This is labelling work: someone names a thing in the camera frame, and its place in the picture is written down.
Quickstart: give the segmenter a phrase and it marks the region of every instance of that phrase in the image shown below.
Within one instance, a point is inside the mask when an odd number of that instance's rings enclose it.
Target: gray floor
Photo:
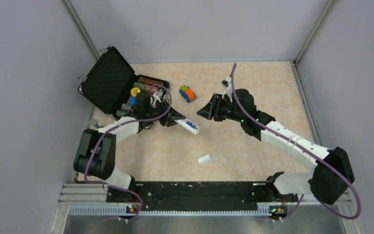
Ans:
[[[83,234],[105,217],[70,216],[65,234]],[[344,234],[341,219],[321,206],[302,206],[283,223],[257,221],[260,217],[144,216],[134,222],[111,220],[86,234]]]

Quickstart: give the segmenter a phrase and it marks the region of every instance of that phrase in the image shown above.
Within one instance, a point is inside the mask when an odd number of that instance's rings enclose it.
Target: open case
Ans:
[[[82,79],[78,91],[103,113],[119,118],[116,112],[127,103],[135,82],[170,88],[169,81],[137,74],[118,50],[109,46]]]

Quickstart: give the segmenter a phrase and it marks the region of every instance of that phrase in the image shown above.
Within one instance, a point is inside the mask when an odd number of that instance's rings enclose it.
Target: metal frame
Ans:
[[[87,30],[85,29],[82,21],[80,20],[77,12],[74,9],[70,0],[61,0],[68,13],[72,17],[74,23],[76,24],[80,34],[82,35],[85,43],[87,44],[89,50],[91,51],[93,57],[95,59],[99,59],[100,55],[94,45],[93,41],[91,40]],[[306,116],[308,119],[309,127],[312,132],[313,138],[315,143],[322,145],[323,140],[320,133],[319,125],[316,121],[314,110],[312,108],[312,104],[310,102],[309,96],[306,92],[306,88],[303,82],[303,77],[299,71],[299,64],[303,60],[304,56],[306,55],[307,50],[309,49],[310,45],[313,43],[316,35],[319,33],[324,21],[326,20],[327,16],[329,15],[330,11],[333,9],[337,0],[328,0],[325,4],[324,9],[322,10],[320,16],[318,17],[314,27],[312,28],[309,36],[307,37],[305,43],[303,44],[301,50],[299,51],[296,59],[291,63],[292,70],[296,79],[296,84],[298,86],[300,97],[305,108]],[[70,214],[71,210],[77,211],[77,208],[84,208],[85,207],[98,207],[100,209],[109,207],[115,208],[114,211],[120,211],[118,206],[125,206],[125,204],[113,204],[113,203],[106,203],[107,191],[103,190],[101,185],[96,184],[64,184],[63,189],[61,191],[61,195],[58,201],[56,214],[54,216],[54,220],[51,226],[52,234],[62,234],[65,231],[67,226],[67,219],[68,215]],[[338,206],[339,212],[344,215],[352,216],[354,214],[354,206],[352,204],[352,194],[346,192],[342,197],[335,203]],[[320,204],[313,196],[306,195],[300,204],[301,206],[305,205],[318,205]],[[277,202],[266,202],[266,203],[258,203],[258,205],[262,206],[276,206],[280,205]],[[240,212],[229,214],[229,215],[240,215]],[[148,212],[142,212],[140,215],[151,215]],[[171,214],[154,214],[154,215],[171,215]],[[345,232],[347,234],[360,234],[362,233],[360,223],[358,220],[346,220],[342,219],[342,223],[345,228]]]

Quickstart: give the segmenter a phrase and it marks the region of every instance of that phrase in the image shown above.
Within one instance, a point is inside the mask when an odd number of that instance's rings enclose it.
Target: table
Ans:
[[[193,135],[181,126],[162,127],[157,122],[150,130],[117,144],[116,166],[136,180],[149,181],[266,180],[278,171],[307,172],[284,152],[247,135],[239,123],[215,122],[196,115],[213,93],[223,93],[221,81],[230,74],[232,65],[232,62],[131,64],[139,74],[170,81],[173,108],[200,126],[201,131]],[[178,93],[184,84],[197,96],[192,103],[184,101]],[[312,140],[290,62],[239,62],[235,86],[248,89],[258,109]],[[93,117],[102,126],[114,121],[98,109]],[[206,154],[213,159],[199,164],[197,159]]]

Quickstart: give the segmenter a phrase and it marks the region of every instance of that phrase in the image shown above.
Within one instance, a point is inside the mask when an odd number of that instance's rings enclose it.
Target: white eraser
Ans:
[[[199,158],[198,160],[199,160],[200,164],[203,164],[203,163],[208,162],[208,161],[211,160],[211,155],[210,154],[206,154],[203,157]]]

